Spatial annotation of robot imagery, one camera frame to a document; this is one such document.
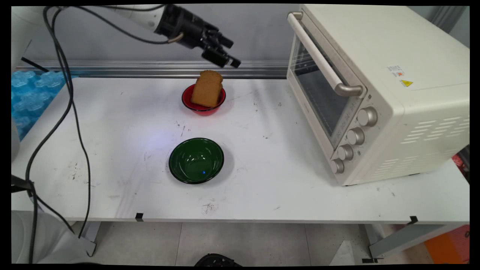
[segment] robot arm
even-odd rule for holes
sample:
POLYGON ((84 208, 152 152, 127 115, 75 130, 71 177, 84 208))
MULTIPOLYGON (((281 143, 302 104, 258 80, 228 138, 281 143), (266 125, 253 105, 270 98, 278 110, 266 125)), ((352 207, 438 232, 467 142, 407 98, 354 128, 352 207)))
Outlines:
MULTIPOLYGON (((223 46, 231 48, 233 41, 224 37, 219 29, 188 10, 174 4, 158 5, 122 5, 110 6, 118 15, 159 35, 169 38, 169 42, 178 42, 193 49, 201 47, 202 57, 220 67, 227 64, 237 68, 240 61, 225 52, 223 46), (149 11, 131 11, 121 8, 150 9, 149 11)), ((25 52, 33 33, 43 25, 43 6, 12 7, 12 72, 25 52)))

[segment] red bowl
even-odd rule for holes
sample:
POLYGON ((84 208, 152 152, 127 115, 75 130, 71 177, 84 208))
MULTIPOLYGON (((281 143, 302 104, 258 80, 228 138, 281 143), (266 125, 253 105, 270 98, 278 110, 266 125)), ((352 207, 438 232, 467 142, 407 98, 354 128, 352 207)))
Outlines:
POLYGON ((216 112, 218 108, 220 108, 220 105, 222 105, 222 103, 225 101, 225 97, 227 96, 225 94, 225 90, 222 88, 222 90, 220 91, 220 96, 218 97, 218 104, 213 108, 209 108, 190 102, 190 99, 192 99, 193 88, 195 88, 195 84, 189 86, 187 89, 185 89, 185 91, 183 91, 183 94, 181 95, 181 101, 183 102, 185 107, 203 116, 210 115, 216 112))

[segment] oven glass window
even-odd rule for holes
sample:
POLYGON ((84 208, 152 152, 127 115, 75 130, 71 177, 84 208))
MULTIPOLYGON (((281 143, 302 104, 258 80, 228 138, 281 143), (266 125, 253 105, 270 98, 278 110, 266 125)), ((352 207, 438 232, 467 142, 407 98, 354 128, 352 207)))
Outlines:
MULTIPOLYGON (((340 80, 345 85, 348 85, 322 48, 315 42, 309 31, 305 27, 304 29, 340 80)), ((295 42, 291 69, 325 133, 328 135, 332 146, 336 148, 347 128, 347 125, 341 124, 342 114, 352 102, 357 103, 355 101, 358 98, 337 95, 298 38, 295 42)))

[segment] oven knob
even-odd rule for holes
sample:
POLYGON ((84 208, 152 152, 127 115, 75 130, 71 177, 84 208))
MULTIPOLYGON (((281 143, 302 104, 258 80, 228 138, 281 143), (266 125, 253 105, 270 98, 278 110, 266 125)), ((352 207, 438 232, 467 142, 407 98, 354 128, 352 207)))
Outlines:
POLYGON ((343 162, 339 159, 331 160, 330 168, 332 169, 333 173, 343 173, 343 162))
POLYGON ((366 107, 359 111, 357 120, 362 126, 374 126, 377 123, 377 111, 373 107, 366 107))
POLYGON ((359 127, 354 127, 347 132, 347 140, 351 145, 361 145, 365 141, 365 134, 359 127))
POLYGON ((352 160, 353 158, 353 149, 350 145, 339 146, 336 152, 341 160, 352 160))

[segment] toaster oven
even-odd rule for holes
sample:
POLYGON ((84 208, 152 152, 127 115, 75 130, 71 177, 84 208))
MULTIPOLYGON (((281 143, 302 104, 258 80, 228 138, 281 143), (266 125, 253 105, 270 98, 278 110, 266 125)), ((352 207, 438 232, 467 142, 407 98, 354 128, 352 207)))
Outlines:
POLYGON ((303 4, 288 22, 287 79, 340 185, 432 171, 469 144, 470 50, 453 37, 405 6, 303 4))

